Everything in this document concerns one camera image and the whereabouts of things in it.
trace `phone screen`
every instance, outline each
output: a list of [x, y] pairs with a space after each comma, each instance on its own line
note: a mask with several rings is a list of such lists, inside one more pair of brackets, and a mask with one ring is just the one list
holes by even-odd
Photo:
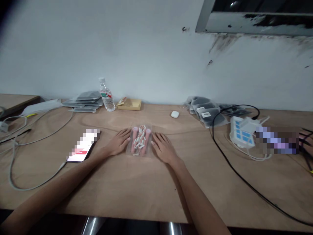
[[99, 129], [86, 129], [83, 137], [80, 138], [80, 141], [77, 141], [77, 145], [69, 153], [67, 162], [82, 162], [87, 159], [99, 135]]

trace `power strip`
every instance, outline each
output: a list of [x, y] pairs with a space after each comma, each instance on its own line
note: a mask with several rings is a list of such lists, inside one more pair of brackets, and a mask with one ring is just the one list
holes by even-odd
[[231, 118], [231, 141], [240, 148], [250, 149], [255, 146], [251, 132], [243, 130], [246, 126], [246, 118]]

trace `wooden tabletop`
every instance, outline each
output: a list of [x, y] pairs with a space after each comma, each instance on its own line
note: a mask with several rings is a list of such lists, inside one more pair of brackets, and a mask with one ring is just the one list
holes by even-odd
[[[53, 133], [64, 124], [69, 108], [51, 111], [41, 118], [20, 143], [34, 141]], [[172, 111], [180, 112], [177, 119]], [[264, 126], [301, 126], [313, 130], [313, 112], [261, 110], [271, 118]], [[30, 117], [29, 122], [37, 118]], [[178, 155], [227, 226], [313, 232], [313, 228], [282, 215], [257, 196], [231, 170], [215, 146], [209, 129], [195, 115], [178, 105], [143, 104], [141, 111], [104, 107], [97, 113], [75, 113], [72, 120], [53, 136], [18, 147], [13, 179], [19, 187], [33, 187], [53, 175], [85, 129], [101, 129], [94, 154], [122, 128], [150, 124], [172, 141]], [[313, 223], [313, 181], [300, 155], [276, 154], [256, 162], [240, 153], [229, 140], [229, 125], [215, 129], [220, 147], [233, 167], [257, 190], [292, 216]], [[11, 143], [0, 145], [0, 152]], [[8, 183], [12, 152], [0, 157], [0, 208], [14, 209], [38, 189], [20, 192]], [[66, 164], [63, 174], [77, 163]], [[188, 211], [173, 171], [152, 151], [147, 157], [109, 158], [57, 209], [69, 214], [187, 223]]]
[[40, 98], [39, 96], [32, 95], [13, 95], [13, 94], [0, 94], [0, 106], [6, 109], [6, 114], [10, 114], [19, 109], [24, 108], [23, 105]]

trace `plastic bottle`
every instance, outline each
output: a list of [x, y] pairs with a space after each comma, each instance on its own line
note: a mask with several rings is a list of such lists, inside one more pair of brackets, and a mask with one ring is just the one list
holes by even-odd
[[100, 82], [99, 92], [101, 94], [104, 106], [109, 112], [112, 112], [115, 110], [115, 104], [112, 97], [112, 93], [110, 89], [108, 89], [108, 87], [105, 85], [105, 79], [103, 77], [99, 78], [99, 82]]

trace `pixelated screen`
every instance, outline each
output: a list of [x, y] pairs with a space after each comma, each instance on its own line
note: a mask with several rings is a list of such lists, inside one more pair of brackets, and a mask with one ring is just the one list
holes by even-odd
[[257, 127], [256, 148], [260, 153], [299, 153], [299, 129], [294, 127]]
[[99, 129], [86, 129], [86, 132], [83, 133], [83, 136], [77, 141], [77, 145], [72, 149], [72, 152], [69, 153], [68, 162], [82, 162], [86, 159], [92, 144], [95, 143], [100, 136]]

